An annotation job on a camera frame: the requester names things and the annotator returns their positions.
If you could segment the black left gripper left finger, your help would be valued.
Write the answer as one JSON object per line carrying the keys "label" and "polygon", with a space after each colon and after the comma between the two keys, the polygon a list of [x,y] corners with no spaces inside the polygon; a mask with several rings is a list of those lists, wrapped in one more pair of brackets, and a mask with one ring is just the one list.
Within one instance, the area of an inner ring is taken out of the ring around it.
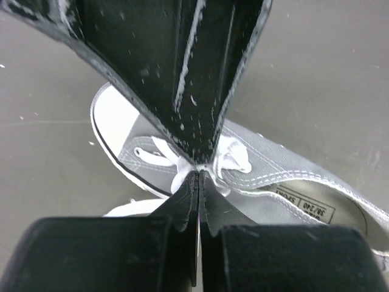
{"label": "black left gripper left finger", "polygon": [[51,217],[22,235],[2,291],[190,291],[196,285],[199,174],[147,216]]}

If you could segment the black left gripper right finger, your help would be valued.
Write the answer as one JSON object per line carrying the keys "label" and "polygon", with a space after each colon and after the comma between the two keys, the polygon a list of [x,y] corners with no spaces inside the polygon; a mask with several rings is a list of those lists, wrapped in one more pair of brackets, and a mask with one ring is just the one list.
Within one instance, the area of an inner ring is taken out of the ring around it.
{"label": "black left gripper right finger", "polygon": [[258,225],[199,174],[204,291],[387,291],[362,236],[325,225]]}

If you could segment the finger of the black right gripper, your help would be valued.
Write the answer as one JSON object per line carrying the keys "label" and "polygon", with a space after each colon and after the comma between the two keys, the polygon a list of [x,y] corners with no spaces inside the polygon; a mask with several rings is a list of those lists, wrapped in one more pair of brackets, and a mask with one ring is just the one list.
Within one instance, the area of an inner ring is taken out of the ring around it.
{"label": "finger of the black right gripper", "polygon": [[195,1],[2,1],[1,10],[69,46],[191,162],[201,159],[184,91]]}
{"label": "finger of the black right gripper", "polygon": [[183,1],[173,141],[192,162],[213,159],[221,126],[272,1]]}

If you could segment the grey sneaker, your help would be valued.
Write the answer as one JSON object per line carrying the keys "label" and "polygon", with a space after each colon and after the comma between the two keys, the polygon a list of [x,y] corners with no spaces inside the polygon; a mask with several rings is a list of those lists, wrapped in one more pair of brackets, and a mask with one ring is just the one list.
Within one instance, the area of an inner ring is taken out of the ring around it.
{"label": "grey sneaker", "polygon": [[[110,84],[96,93],[90,118],[95,137],[122,174],[119,154],[123,147],[139,146],[140,137],[164,140]],[[259,133],[226,120],[221,136],[239,140],[252,165],[249,173],[222,171],[222,180],[231,189],[225,197],[243,214],[259,224],[323,223],[352,227],[366,238],[382,271],[388,271],[385,211],[332,173]]]}

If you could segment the white shoelace of shoe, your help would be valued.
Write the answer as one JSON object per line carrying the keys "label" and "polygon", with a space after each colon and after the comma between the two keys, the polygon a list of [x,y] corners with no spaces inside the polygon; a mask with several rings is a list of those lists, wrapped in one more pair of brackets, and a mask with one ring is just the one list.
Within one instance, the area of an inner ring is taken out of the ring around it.
{"label": "white shoelace of shoe", "polygon": [[156,195],[157,199],[131,200],[110,210],[106,217],[128,217],[149,215],[160,207],[181,187],[191,171],[207,170],[216,188],[223,196],[228,196],[230,187],[222,180],[223,170],[236,170],[249,173],[246,147],[237,139],[221,136],[221,145],[216,151],[215,160],[210,165],[192,165],[176,154],[167,141],[158,137],[140,137],[139,146],[125,146],[119,154],[120,169],[141,189]]}

